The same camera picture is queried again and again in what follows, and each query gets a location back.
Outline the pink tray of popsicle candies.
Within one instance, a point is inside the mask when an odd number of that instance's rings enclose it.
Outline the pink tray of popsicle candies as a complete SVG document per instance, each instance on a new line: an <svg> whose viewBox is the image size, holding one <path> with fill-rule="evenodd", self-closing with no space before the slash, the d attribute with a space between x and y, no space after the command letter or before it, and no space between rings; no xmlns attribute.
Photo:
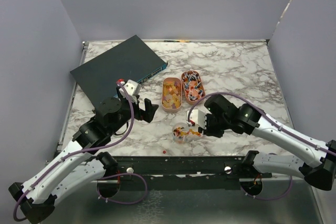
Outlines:
<svg viewBox="0 0 336 224"><path fill-rule="evenodd" d="M177 112L182 107L182 83L179 78L168 77L162 84L162 108L166 112Z"/></svg>

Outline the clear plastic jar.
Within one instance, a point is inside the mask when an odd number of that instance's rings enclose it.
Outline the clear plastic jar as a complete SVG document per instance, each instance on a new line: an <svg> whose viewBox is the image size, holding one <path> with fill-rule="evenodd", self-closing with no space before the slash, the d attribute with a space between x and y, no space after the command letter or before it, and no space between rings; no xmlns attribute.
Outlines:
<svg viewBox="0 0 336 224"><path fill-rule="evenodd" d="M189 135L189 125L186 123L177 123L173 126L173 140L177 143L189 143L191 136Z"/></svg>

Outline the pink tray of lollipops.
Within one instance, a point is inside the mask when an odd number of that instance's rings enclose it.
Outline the pink tray of lollipops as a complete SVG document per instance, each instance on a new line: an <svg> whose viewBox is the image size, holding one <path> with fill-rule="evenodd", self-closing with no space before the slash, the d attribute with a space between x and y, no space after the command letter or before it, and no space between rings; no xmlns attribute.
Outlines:
<svg viewBox="0 0 336 224"><path fill-rule="evenodd" d="M205 97L205 89L200 74L196 70L185 71L181 74L181 81L186 102L195 104Z"/></svg>

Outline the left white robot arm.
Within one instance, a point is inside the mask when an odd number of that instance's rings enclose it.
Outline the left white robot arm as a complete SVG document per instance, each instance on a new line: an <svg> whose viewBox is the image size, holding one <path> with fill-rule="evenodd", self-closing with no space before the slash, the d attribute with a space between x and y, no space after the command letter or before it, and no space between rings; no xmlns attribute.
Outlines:
<svg viewBox="0 0 336 224"><path fill-rule="evenodd" d="M24 183L10 185L8 190L16 200L14 209L22 211L24 220L40 223L73 191L96 179L119 174L117 161L101 149L123 126L131 129L134 120L153 120L159 106L145 99L145 108L141 109L138 98L119 96L102 101L95 115L43 170Z"/></svg>

